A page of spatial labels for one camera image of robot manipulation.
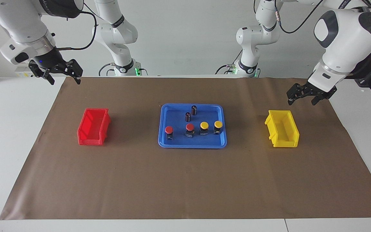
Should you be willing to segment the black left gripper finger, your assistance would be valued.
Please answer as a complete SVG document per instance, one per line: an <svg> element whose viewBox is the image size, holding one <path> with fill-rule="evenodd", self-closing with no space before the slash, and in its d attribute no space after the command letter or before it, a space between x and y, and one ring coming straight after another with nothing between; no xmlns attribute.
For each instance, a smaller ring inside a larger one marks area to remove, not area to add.
<svg viewBox="0 0 371 232"><path fill-rule="evenodd" d="M305 86L295 83L287 91L288 105L291 106L297 99L306 97L307 93L305 93L304 90L305 90Z"/></svg>
<svg viewBox="0 0 371 232"><path fill-rule="evenodd" d="M328 92L324 92L322 90L318 90L316 93L314 93L314 98L311 100L311 104L315 106L317 103L319 103L322 100L330 99L337 91L337 88L332 88Z"/></svg>

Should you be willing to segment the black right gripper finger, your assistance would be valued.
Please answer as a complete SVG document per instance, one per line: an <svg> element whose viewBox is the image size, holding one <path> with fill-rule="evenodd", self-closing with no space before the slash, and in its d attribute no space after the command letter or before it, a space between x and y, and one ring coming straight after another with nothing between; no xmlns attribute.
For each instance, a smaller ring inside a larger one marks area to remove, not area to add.
<svg viewBox="0 0 371 232"><path fill-rule="evenodd" d="M65 65L65 75L72 77L78 85L81 84L83 69L78 62L75 59L71 59L70 61L66 62Z"/></svg>
<svg viewBox="0 0 371 232"><path fill-rule="evenodd" d="M50 69L46 69L45 71L41 70L35 61L29 62L29 69L31 70L35 77L43 78L47 80L50 83L50 85L54 85L55 80L50 74Z"/></svg>

